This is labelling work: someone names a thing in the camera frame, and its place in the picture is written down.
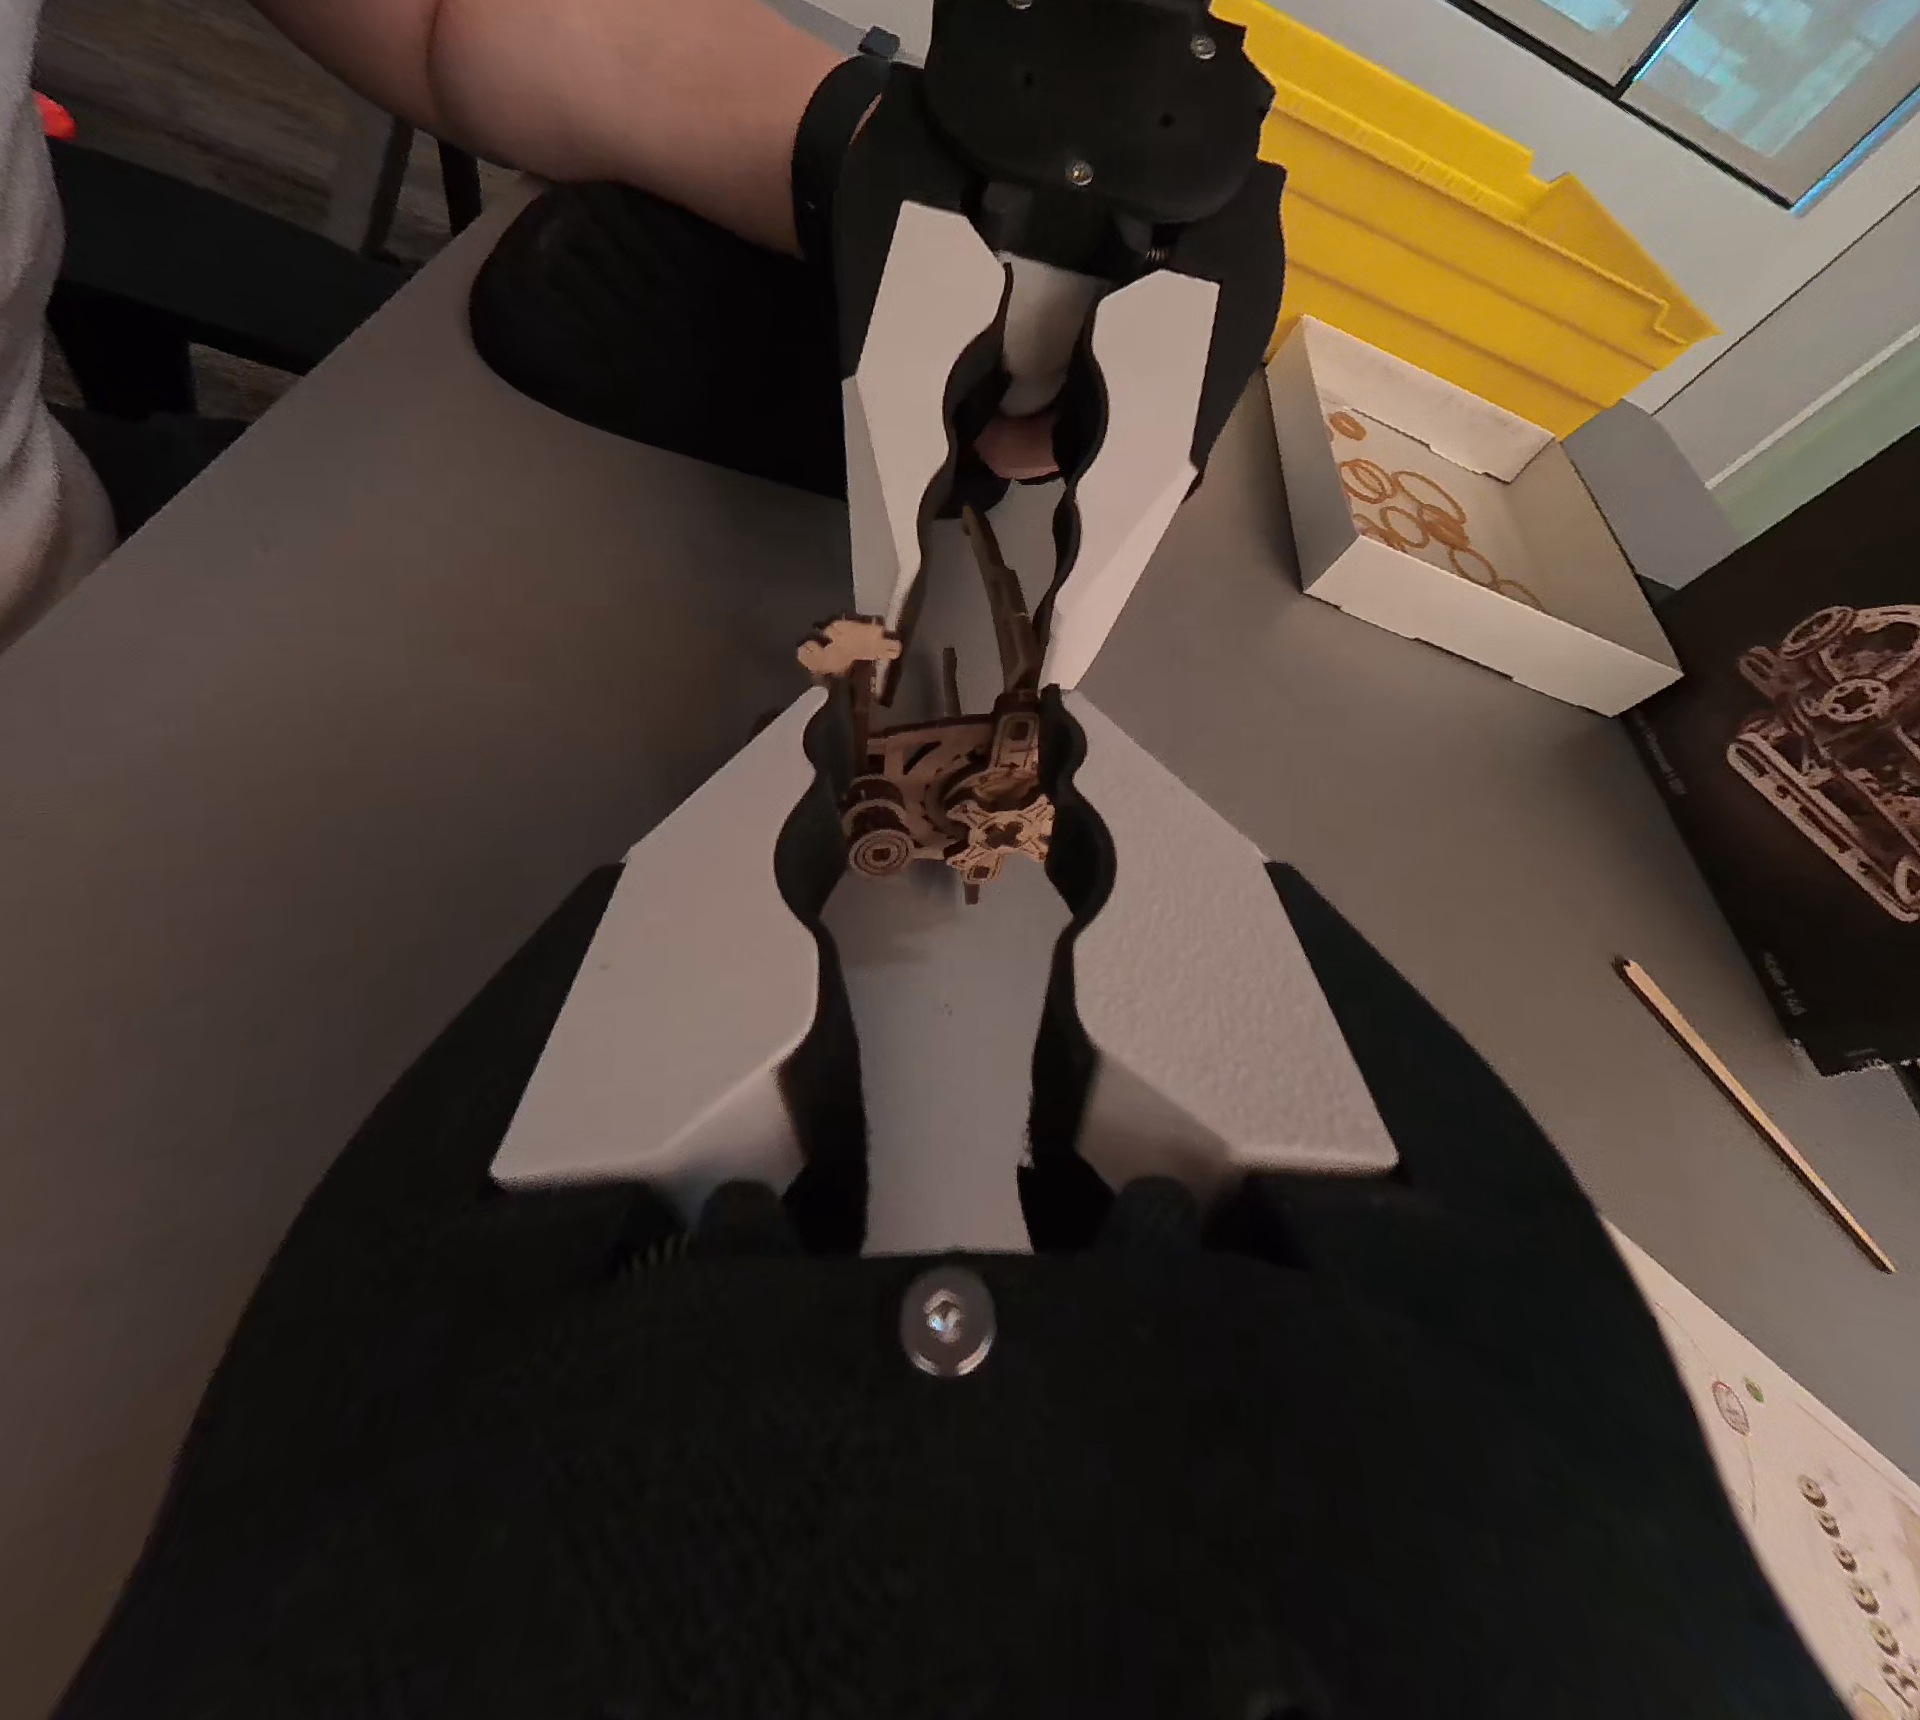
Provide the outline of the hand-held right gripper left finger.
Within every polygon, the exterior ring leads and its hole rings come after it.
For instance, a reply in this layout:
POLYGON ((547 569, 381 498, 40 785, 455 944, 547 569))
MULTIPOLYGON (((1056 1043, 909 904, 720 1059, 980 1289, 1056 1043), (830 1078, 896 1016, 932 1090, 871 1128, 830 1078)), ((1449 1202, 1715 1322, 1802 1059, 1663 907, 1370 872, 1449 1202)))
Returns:
POLYGON ((697 1215, 757 1182, 812 1251, 865 1245, 861 1046, 827 927, 854 758, 852 686, 815 687, 627 850, 498 1187, 638 1180, 697 1215))

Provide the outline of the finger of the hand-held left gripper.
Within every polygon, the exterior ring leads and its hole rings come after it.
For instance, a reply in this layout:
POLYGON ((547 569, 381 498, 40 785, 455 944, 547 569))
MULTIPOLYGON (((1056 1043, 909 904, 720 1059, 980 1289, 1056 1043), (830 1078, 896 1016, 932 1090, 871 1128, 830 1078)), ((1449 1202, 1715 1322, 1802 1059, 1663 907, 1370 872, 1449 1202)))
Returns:
POLYGON ((1002 354, 1005 268, 964 213, 905 200, 844 382, 854 612, 905 650, 928 517, 950 488, 952 399, 1002 354))
POLYGON ((1219 285, 1145 275, 1093 313, 1093 450, 1056 506, 1041 683, 1078 687, 1195 484, 1195 428, 1219 285))

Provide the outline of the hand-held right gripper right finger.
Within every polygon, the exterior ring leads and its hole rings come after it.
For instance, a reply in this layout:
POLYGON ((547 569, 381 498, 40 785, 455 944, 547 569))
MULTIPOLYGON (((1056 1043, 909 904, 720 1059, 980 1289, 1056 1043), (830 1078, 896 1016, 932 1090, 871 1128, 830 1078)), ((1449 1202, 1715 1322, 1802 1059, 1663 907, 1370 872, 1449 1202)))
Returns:
POLYGON ((1041 696, 1066 908, 1034 1048, 1023 1218, 1094 1241, 1138 1180, 1213 1213, 1259 1173, 1383 1180, 1400 1150, 1263 850, 1086 697, 1041 696))

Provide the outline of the dark wooden link part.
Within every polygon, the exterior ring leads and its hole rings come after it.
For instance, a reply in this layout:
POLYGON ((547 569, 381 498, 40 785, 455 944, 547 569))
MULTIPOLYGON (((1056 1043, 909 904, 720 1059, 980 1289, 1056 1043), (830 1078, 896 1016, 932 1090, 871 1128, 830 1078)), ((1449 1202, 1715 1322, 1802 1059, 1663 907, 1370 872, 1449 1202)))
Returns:
POLYGON ((1034 626, 1021 579, 1003 557, 991 517, 973 503, 964 503, 960 517, 976 557, 997 632, 1002 664, 997 697, 1041 696, 1045 649, 1041 632, 1034 626))

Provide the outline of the wooden gear model assembly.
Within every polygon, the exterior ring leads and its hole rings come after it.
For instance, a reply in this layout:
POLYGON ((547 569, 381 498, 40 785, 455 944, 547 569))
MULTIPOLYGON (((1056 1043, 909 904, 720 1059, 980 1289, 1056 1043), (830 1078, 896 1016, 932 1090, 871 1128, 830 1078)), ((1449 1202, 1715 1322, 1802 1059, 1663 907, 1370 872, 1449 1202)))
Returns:
POLYGON ((798 654, 820 683, 854 683, 864 751, 842 796, 849 863, 875 879, 912 863, 946 864, 976 900, 1005 859, 1045 863, 1050 850, 1041 696, 997 697, 987 715, 875 729, 875 673, 898 650, 900 638, 881 619, 842 617, 820 624, 798 654))

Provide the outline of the person's left forearm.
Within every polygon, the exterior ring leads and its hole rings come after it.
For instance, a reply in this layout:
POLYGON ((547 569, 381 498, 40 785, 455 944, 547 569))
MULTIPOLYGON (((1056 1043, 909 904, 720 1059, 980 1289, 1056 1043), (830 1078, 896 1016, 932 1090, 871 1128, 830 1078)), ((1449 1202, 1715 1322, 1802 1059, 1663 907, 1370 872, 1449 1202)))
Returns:
POLYGON ((248 0, 377 107, 555 181, 799 250, 795 137, 838 54, 757 0, 248 0))

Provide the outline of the yellow plastic bin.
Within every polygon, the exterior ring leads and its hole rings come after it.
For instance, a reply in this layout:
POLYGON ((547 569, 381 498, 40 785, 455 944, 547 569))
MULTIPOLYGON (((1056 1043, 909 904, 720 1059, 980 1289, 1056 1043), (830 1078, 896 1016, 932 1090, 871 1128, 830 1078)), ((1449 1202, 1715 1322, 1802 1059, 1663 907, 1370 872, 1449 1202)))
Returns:
POLYGON ((1552 438, 1717 338, 1572 175, 1262 0, 1213 0, 1273 83, 1287 277, 1267 358, 1314 316, 1552 438))

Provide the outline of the white cardboard box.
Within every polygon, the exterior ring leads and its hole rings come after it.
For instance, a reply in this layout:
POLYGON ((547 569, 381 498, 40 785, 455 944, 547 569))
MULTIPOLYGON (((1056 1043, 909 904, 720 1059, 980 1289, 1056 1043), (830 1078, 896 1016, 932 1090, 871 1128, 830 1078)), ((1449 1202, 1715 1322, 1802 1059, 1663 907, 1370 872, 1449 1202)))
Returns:
POLYGON ((1546 428, 1316 316, 1267 364, 1267 396, 1310 599, 1605 716, 1679 681, 1546 428))

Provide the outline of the grey box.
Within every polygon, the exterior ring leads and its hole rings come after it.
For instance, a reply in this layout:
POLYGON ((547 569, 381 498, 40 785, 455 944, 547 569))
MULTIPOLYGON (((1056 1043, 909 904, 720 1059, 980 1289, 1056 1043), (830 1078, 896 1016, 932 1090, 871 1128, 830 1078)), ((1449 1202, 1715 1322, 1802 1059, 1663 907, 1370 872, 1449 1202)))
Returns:
POLYGON ((1728 511, 1641 404, 1622 399, 1593 412, 1561 446, 1649 605, 1664 605, 1739 551, 1728 511))

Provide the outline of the thin wooden stick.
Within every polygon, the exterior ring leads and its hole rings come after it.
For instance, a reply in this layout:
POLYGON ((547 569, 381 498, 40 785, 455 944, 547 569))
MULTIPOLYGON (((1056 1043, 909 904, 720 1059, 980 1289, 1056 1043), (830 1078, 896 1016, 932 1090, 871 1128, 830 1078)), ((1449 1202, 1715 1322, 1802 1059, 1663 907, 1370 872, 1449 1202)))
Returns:
POLYGON ((1812 1166, 1808 1155, 1791 1140, 1760 1100, 1748 1090, 1737 1072, 1706 1043, 1699 1029, 1679 1011, 1664 988, 1636 958, 1614 958, 1614 970, 1625 989, 1652 1014, 1668 1040, 1692 1062, 1692 1067, 1717 1086, 1718 1096, 1743 1117, 1772 1156, 1787 1170, 1797 1187, 1819 1207, 1819 1212, 1850 1239, 1850 1242, 1884 1275, 1898 1275, 1898 1262, 1869 1232, 1856 1213, 1837 1197, 1828 1180, 1812 1166))

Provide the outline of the black chair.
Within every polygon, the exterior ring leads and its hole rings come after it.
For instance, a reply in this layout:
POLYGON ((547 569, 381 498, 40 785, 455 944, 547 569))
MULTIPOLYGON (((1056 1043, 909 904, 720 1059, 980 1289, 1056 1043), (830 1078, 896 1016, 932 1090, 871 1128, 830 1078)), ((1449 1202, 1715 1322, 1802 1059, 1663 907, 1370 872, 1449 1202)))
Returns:
POLYGON ((408 280, 387 241, 417 129, 378 118, 342 241, 49 129, 65 256, 49 327, 82 404, 198 412, 198 345, 302 375, 408 280))

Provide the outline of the assembly instruction sheet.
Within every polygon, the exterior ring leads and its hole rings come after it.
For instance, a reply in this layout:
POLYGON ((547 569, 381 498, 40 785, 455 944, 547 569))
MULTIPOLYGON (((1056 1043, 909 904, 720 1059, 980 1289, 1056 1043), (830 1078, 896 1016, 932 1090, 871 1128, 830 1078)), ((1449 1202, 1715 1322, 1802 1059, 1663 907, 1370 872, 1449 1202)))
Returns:
POLYGON ((1850 1714, 1917 1714, 1917 1486, 1610 1226, 1775 1595, 1850 1714))

